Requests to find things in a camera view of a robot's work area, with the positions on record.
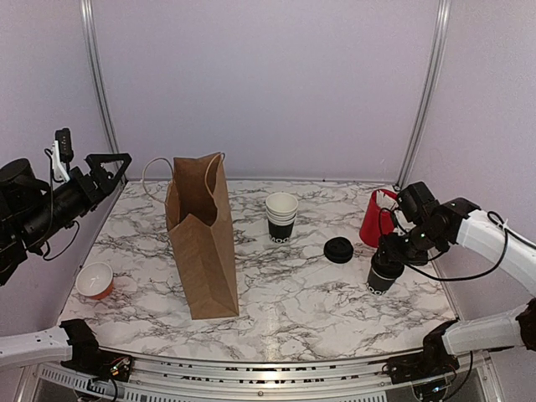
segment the red container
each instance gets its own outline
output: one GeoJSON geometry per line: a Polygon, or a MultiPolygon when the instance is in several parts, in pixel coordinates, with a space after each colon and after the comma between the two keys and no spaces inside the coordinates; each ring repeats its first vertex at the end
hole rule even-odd
{"type": "MultiPolygon", "coordinates": [[[[368,201],[367,213],[365,214],[365,219],[363,219],[363,224],[361,225],[361,230],[359,231],[359,237],[366,244],[374,248],[378,248],[379,242],[379,222],[378,215],[380,207],[376,203],[376,193],[381,191],[392,199],[396,199],[396,193],[392,191],[385,190],[381,188],[380,190],[375,190],[370,196],[370,201],[368,201]]],[[[382,212],[382,230],[384,235],[391,233],[394,230],[393,220],[391,219],[390,213],[387,211],[382,212]]]]}

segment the stack of paper cups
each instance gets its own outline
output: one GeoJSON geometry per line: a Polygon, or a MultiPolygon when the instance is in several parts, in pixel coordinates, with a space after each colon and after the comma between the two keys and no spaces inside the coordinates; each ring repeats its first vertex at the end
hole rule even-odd
{"type": "Polygon", "coordinates": [[[266,198],[265,203],[270,240],[286,243],[296,220],[298,200],[289,193],[273,193],[266,198]]]}

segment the black cup lid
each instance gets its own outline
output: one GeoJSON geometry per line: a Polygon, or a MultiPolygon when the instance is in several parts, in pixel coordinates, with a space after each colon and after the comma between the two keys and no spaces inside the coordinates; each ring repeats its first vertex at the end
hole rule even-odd
{"type": "Polygon", "coordinates": [[[324,255],[331,262],[344,264],[353,257],[353,246],[346,237],[334,237],[324,245],[324,255]]]}

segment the brown paper bag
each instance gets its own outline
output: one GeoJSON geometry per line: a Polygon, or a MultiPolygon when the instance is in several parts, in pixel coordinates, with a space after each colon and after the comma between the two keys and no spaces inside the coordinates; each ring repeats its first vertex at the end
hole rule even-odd
{"type": "Polygon", "coordinates": [[[233,221],[216,153],[173,159],[166,223],[192,318],[238,316],[233,221]]]}

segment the table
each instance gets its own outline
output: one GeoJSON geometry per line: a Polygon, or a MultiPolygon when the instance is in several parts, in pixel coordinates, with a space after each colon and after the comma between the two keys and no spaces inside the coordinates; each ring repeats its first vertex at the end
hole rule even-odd
{"type": "MultiPolygon", "coordinates": [[[[165,182],[148,184],[164,198],[165,182]]],[[[422,345],[454,313],[442,285],[406,270],[383,296],[365,282],[374,249],[358,229],[374,183],[229,181],[240,316],[194,321],[178,278],[164,208],[128,183],[86,264],[114,270],[101,301],[70,294],[59,320],[84,318],[101,346],[128,353],[203,360],[289,362],[359,358],[422,345]],[[287,191],[300,200],[289,243],[268,238],[264,199],[287,191]],[[354,256],[337,265],[323,245],[345,236],[354,256]]]]}

